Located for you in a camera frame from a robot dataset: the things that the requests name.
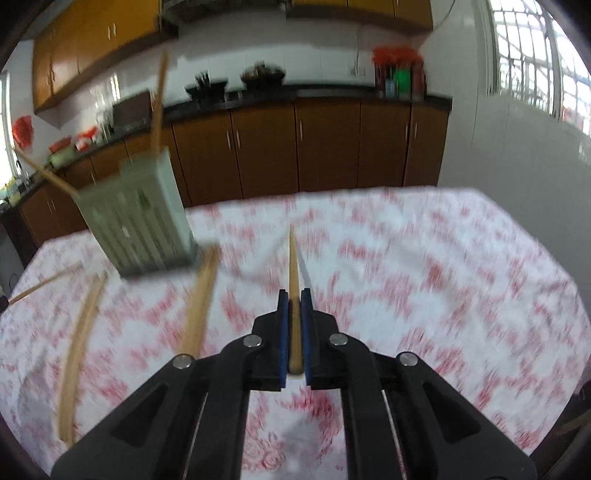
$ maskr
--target upper cabinet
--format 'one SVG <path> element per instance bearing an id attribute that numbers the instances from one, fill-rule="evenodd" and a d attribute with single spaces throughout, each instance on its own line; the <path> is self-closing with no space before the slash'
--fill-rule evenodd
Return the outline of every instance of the upper cabinet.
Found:
<path id="1" fill-rule="evenodd" d="M 35 40 L 33 48 L 33 103 L 39 108 L 53 94 L 51 88 L 51 45 L 53 27 L 46 28 Z"/>
<path id="2" fill-rule="evenodd" d="M 433 30 L 431 0 L 290 0 L 288 17 L 334 18 L 403 33 Z"/>
<path id="3" fill-rule="evenodd" d="M 394 15 L 410 25 L 423 27 L 425 30 L 433 29 L 430 0 L 394 0 Z"/>
<path id="4" fill-rule="evenodd" d="M 115 63 L 177 34 L 161 0 L 74 0 L 35 39 L 35 111 L 58 105 Z"/>
<path id="5" fill-rule="evenodd" d="M 119 0 L 111 23 L 116 48 L 155 33 L 160 23 L 160 0 Z"/>
<path id="6" fill-rule="evenodd" d="M 51 82 L 54 94 L 78 75 L 77 33 L 83 16 L 82 5 L 77 2 L 57 17 L 52 25 Z"/>
<path id="7" fill-rule="evenodd" d="M 79 28 L 77 32 L 77 60 L 80 72 L 86 71 L 98 60 L 115 49 L 111 33 L 112 12 L 117 5 L 116 0 L 86 0 L 88 18 L 92 19 Z"/>
<path id="8" fill-rule="evenodd" d="M 389 15 L 390 17 L 394 16 L 392 0 L 349 0 L 349 7 Z"/>

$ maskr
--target countertop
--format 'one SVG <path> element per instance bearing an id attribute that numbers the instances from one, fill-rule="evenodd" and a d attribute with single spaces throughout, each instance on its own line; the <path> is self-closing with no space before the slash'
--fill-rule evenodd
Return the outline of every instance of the countertop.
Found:
<path id="1" fill-rule="evenodd" d="M 274 90 L 252 91 L 244 89 L 229 90 L 226 92 L 224 100 L 212 101 L 208 103 L 188 100 L 168 105 L 164 108 L 163 125 L 190 120 L 201 116 L 206 116 L 214 112 L 228 110 L 237 110 L 255 105 L 276 102 L 295 102 L 302 99 L 325 98 L 325 99 L 359 99 L 359 100 L 380 100 L 384 102 L 404 103 L 406 105 L 415 105 L 425 103 L 446 112 L 452 109 L 451 97 L 425 95 L 424 99 L 413 100 L 410 98 L 386 98 L 383 92 L 377 90 L 373 85 L 347 85 L 347 84 L 326 84 L 326 83 L 298 83 L 284 85 Z M 86 150 L 79 152 L 70 162 L 62 166 L 56 172 L 68 168 L 73 163 L 94 155 L 104 148 L 123 141 L 125 138 L 145 133 L 150 130 L 149 126 L 130 129 L 111 135 L 107 141 L 95 144 Z M 38 174 L 34 175 L 34 182 L 29 189 L 24 192 L 20 199 L 11 205 L 11 208 L 18 207 L 26 201 L 41 185 L 45 183 L 43 179 L 36 179 Z"/>

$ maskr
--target red container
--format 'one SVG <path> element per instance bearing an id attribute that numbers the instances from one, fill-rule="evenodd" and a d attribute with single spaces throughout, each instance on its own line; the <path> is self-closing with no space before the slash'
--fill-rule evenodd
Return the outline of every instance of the red container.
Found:
<path id="1" fill-rule="evenodd" d="M 61 140 L 58 140 L 53 145 L 49 146 L 49 151 L 54 154 L 59 152 L 62 148 L 67 147 L 72 143 L 72 137 L 64 137 Z"/>

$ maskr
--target wooden chopstick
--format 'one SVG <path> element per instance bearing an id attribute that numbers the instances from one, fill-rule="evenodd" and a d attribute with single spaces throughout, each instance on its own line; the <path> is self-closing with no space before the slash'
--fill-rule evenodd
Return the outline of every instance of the wooden chopstick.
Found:
<path id="1" fill-rule="evenodd" d="M 304 357 L 301 351 L 300 279 L 297 268 L 297 245 L 293 228 L 290 228 L 290 361 L 289 370 L 293 375 L 304 372 Z"/>
<path id="2" fill-rule="evenodd" d="M 102 277 L 98 275 L 94 277 L 76 319 L 76 326 L 74 327 L 74 334 L 68 351 L 63 383 L 61 384 L 57 425 L 58 436 L 60 440 L 66 443 L 68 448 L 74 445 L 74 411 L 76 409 L 76 390 L 78 389 L 80 366 L 86 349 L 86 341 L 96 316 L 96 307 L 106 281 L 106 272 Z"/>
<path id="3" fill-rule="evenodd" d="M 150 149 L 154 158 L 160 157 L 160 148 L 162 142 L 162 117 L 163 117 L 163 97 L 164 84 L 166 82 L 166 70 L 168 68 L 168 52 L 163 50 L 160 57 L 160 69 L 158 71 L 158 89 L 154 97 L 154 115 L 152 117 L 152 136 Z"/>
<path id="4" fill-rule="evenodd" d="M 77 264 L 72 265 L 71 267 L 65 268 L 64 270 L 61 270 L 60 272 L 56 273 L 52 277 L 46 278 L 45 280 L 43 280 L 42 282 L 38 283 L 34 287 L 28 288 L 24 292 L 19 293 L 17 296 L 15 296 L 15 297 L 11 298 L 10 300 L 8 300 L 8 304 L 9 305 L 14 305 L 16 302 L 18 302 L 19 300 L 22 300 L 27 295 L 33 293 L 35 290 L 38 290 L 43 285 L 47 285 L 48 283 L 50 283 L 50 282 L 52 282 L 54 280 L 57 280 L 58 278 L 64 277 L 65 275 L 68 275 L 70 273 L 74 273 L 74 272 L 76 272 L 78 270 L 82 270 L 82 263 L 81 262 L 78 262 Z"/>
<path id="5" fill-rule="evenodd" d="M 189 298 L 187 322 L 177 353 L 187 353 L 193 358 L 199 358 L 219 261 L 219 246 L 214 245 L 209 247 L 205 252 L 201 270 L 197 275 L 193 291 Z"/>
<path id="6" fill-rule="evenodd" d="M 22 160 L 29 166 L 33 167 L 41 177 L 46 179 L 48 182 L 53 183 L 57 188 L 59 188 L 64 193 L 67 193 L 74 199 L 79 198 L 78 190 L 76 190 L 72 185 L 68 182 L 62 180 L 53 172 L 45 170 L 42 166 L 38 165 L 37 163 L 33 162 L 20 148 L 16 145 L 13 147 L 15 153 L 22 158 Z"/>

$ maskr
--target tablecloth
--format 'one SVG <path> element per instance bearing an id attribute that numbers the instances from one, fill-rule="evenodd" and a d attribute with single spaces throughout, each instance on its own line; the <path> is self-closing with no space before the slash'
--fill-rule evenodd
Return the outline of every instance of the tablecloth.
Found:
<path id="1" fill-rule="evenodd" d="M 413 351 L 525 452 L 566 405 L 591 353 L 575 283 L 507 213 L 473 190 L 378 189 L 228 202 L 187 211 L 222 246 L 202 354 L 247 334 L 288 287 L 288 229 L 316 309 L 374 351 Z M 109 281 L 80 372 L 79 438 L 171 359 L 194 272 L 122 280 L 88 233 L 46 242 L 14 294 L 61 278 L 0 319 L 0 413 L 47 472 L 65 445 L 57 405 L 88 279 Z M 340 397 L 289 378 L 251 395 L 243 478 L 346 478 Z"/>

